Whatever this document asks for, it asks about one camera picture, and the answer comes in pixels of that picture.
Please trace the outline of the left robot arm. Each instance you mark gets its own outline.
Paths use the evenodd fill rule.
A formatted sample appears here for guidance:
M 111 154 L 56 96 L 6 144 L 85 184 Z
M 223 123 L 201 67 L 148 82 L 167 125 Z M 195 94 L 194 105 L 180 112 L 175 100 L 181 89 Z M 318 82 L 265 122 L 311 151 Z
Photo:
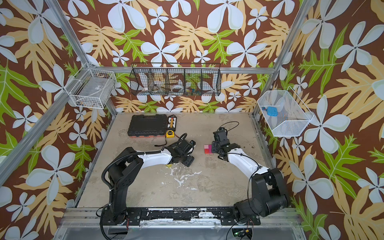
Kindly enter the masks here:
M 128 188 L 141 169 L 177 163 L 189 167 L 194 161 L 192 152 L 195 146 L 193 140 L 179 140 L 156 151 L 140 152 L 132 147 L 124 149 L 102 172 L 102 181 L 109 188 L 109 202 L 103 207 L 101 224 L 110 226 L 125 222 Z

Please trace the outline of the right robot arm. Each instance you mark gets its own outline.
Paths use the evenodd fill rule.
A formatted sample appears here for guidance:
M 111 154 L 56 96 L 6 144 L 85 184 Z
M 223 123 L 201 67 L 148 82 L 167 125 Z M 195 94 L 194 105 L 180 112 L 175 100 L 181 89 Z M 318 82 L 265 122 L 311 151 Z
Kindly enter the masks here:
M 240 145 L 230 143 L 226 128 L 220 127 L 213 134 L 212 152 L 218 154 L 219 159 L 237 167 L 248 178 L 251 188 L 245 200 L 234 204 L 237 222 L 267 217 L 290 206 L 287 184 L 280 170 L 262 166 L 248 156 Z

